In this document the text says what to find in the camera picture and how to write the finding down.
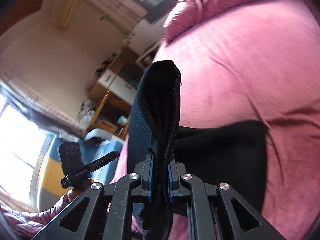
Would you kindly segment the left hand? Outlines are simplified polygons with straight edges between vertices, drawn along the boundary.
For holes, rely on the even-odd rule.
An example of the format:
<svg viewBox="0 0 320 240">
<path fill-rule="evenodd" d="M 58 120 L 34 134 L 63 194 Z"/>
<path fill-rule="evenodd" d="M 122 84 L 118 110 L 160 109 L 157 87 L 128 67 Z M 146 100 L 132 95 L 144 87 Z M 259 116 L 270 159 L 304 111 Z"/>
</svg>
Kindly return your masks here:
<svg viewBox="0 0 320 240">
<path fill-rule="evenodd" d="M 68 191 L 66 192 L 63 200 L 64 200 L 67 204 L 69 204 L 69 203 L 71 203 L 73 200 L 75 200 L 75 198 L 76 198 L 77 196 L 79 196 L 81 193 L 82 193 L 81 190 L 72 188 L 72 189 L 70 189 L 70 190 L 68 190 Z"/>
</svg>

